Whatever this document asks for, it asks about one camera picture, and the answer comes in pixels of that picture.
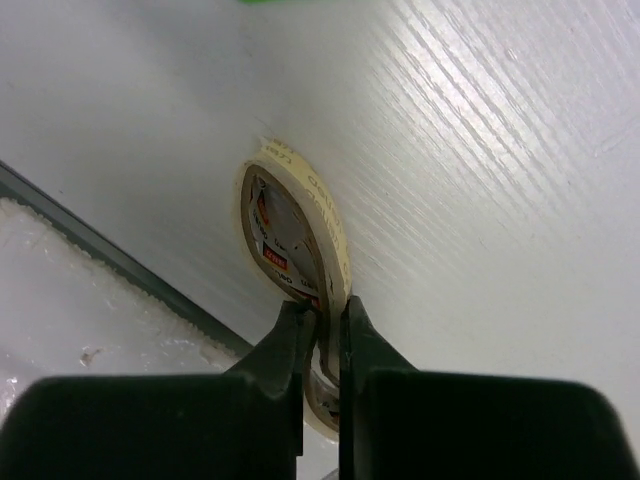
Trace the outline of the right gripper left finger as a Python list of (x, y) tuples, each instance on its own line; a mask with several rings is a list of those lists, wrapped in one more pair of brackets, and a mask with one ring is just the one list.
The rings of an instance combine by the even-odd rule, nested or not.
[(1, 428), (5, 479), (292, 479), (303, 453), (309, 303), (221, 374), (48, 377)]

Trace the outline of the green clip file folder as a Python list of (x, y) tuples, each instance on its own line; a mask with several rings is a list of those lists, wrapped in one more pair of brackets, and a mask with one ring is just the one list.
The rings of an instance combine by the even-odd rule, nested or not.
[(334, 1), (308, 1), (308, 0), (240, 0), (239, 2), (244, 3), (244, 4), (266, 4), (266, 3), (313, 3), (313, 2), (334, 2)]

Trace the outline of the brown tape roll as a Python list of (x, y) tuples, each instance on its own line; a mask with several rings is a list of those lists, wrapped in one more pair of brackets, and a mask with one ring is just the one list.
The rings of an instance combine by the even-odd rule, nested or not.
[(304, 356), (304, 419), (339, 437), (340, 322), (352, 293), (351, 261), (341, 215), (329, 188), (295, 150), (262, 138), (239, 168), (233, 216), (253, 271), (309, 308), (312, 342)]

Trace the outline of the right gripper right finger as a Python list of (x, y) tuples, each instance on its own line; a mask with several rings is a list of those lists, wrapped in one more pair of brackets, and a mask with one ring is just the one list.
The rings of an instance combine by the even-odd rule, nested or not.
[(341, 317), (343, 479), (635, 479), (621, 421), (576, 382), (422, 371), (373, 327)]

